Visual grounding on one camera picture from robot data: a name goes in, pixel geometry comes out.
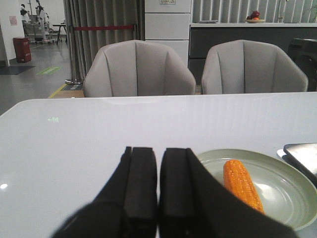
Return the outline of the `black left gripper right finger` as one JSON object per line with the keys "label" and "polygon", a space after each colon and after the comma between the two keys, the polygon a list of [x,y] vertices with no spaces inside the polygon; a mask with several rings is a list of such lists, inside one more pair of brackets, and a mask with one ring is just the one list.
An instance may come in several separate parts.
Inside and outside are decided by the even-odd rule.
{"label": "black left gripper right finger", "polygon": [[162,238],[296,238],[288,226],[251,208],[219,183],[190,148],[168,148],[161,162]]}

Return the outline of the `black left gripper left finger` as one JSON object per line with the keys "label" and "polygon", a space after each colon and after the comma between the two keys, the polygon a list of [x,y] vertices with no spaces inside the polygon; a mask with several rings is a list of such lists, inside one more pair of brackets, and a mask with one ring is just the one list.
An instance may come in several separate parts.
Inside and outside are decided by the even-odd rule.
{"label": "black left gripper left finger", "polygon": [[157,164],[152,148],[126,147],[94,200],[72,214],[54,238],[154,238]]}

